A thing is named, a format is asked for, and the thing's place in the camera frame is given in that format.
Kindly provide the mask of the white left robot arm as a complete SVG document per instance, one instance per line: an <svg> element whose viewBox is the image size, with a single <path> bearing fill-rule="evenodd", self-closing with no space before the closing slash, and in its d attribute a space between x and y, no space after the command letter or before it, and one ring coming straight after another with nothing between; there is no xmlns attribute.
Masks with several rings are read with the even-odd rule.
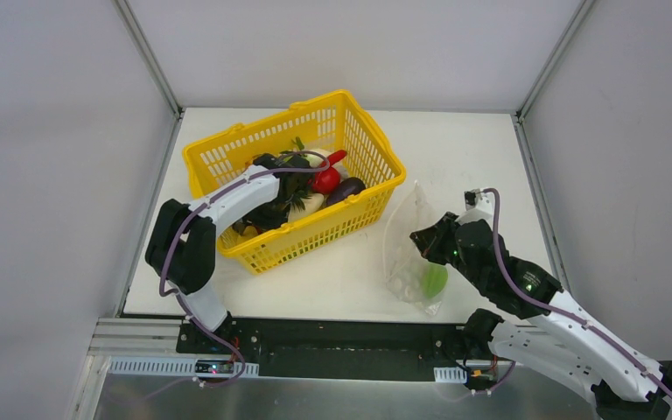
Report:
<svg viewBox="0 0 672 420"><path fill-rule="evenodd" d="M157 213L144 260L159 276L159 294L179 301L211 354L225 352L232 341L232 331L223 325L228 310L212 282L216 242L246 214L281 198L289 179L307 181L324 170L311 168L305 159L297 164L296 155L289 153L286 160L265 153L208 195L189 203L169 199Z"/></svg>

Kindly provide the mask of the green toy pepper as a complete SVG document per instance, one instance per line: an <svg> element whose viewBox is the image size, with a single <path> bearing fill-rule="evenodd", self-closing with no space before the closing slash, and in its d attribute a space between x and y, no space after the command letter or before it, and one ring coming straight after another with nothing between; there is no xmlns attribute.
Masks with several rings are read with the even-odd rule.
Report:
<svg viewBox="0 0 672 420"><path fill-rule="evenodd" d="M444 265L430 264L423 272L420 286L427 299L433 299L442 293L448 280L448 271Z"/></svg>

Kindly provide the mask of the clear zip top bag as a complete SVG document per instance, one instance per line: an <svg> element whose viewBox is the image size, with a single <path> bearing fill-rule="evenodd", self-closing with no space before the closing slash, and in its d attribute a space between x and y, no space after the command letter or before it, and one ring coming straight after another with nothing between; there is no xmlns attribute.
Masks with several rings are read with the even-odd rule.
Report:
<svg viewBox="0 0 672 420"><path fill-rule="evenodd" d="M442 304L442 293L427 299L422 293L420 280L432 262L423 259L410 240L410 233L433 225L439 218L428 201L422 186L415 182L408 194L399 201L387 218L382 261L386 288L405 304L413 305L428 317L437 315Z"/></svg>

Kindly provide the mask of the yellow plastic shopping basket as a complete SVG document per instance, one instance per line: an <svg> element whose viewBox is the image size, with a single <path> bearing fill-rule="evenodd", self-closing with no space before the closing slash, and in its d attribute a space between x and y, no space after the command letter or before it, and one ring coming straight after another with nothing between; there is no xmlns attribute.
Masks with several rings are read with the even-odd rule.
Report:
<svg viewBox="0 0 672 420"><path fill-rule="evenodd" d="M258 163L305 168L331 160L331 170L277 174L276 198L217 225L220 254L253 274L376 222L406 178L382 129L346 90L236 124L188 144L182 157L195 199Z"/></svg>

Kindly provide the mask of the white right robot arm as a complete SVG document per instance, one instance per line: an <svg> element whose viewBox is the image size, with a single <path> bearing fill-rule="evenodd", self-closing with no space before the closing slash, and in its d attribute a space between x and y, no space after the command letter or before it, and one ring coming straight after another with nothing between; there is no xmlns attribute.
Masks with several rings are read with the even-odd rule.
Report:
<svg viewBox="0 0 672 420"><path fill-rule="evenodd" d="M475 359L489 353L522 364L592 405L601 419L665 419L672 405L672 360L635 350L598 322L539 265L506 250L495 216L446 213L410 233L422 258L451 266L498 309L545 333L537 339L488 310L461 336Z"/></svg>

